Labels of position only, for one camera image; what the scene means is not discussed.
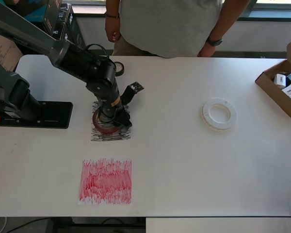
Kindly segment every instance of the wristwatch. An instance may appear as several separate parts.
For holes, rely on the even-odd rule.
[[[109,18],[116,18],[116,19],[120,18],[120,15],[111,16],[111,15],[107,14],[107,12],[104,15],[105,15],[105,17],[109,17]]]
[[[208,37],[206,41],[208,42],[208,44],[215,47],[215,46],[220,45],[223,40],[221,39],[221,40],[213,41],[213,40],[210,40],[210,38]]]

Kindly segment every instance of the black box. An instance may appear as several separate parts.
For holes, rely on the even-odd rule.
[[[56,40],[69,40],[70,42],[74,43],[73,38],[68,30],[68,27],[65,22],[57,21],[55,25],[55,30],[53,34],[53,38]]]
[[[53,35],[59,7],[62,0],[20,0],[15,6],[9,6],[26,20]]]
[[[71,4],[63,3],[60,6],[57,22],[65,22],[73,38],[74,44],[81,49],[85,48],[85,42],[83,40],[77,19],[74,17]]]

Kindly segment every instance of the red scribbles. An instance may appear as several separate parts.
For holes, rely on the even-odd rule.
[[[130,204],[132,161],[84,160],[79,204]]]

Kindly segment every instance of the human hand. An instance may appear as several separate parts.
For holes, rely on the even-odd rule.
[[[120,18],[106,17],[105,31],[109,41],[113,43],[118,41],[118,39],[121,37],[120,27]]]
[[[211,46],[208,42],[205,43],[204,47],[198,53],[198,57],[211,57],[215,52],[215,46]]]

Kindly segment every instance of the wall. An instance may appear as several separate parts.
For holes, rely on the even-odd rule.
[[[113,49],[104,31],[104,18],[78,18],[86,44]],[[291,22],[238,21],[218,46],[221,51],[286,51],[291,41]]]

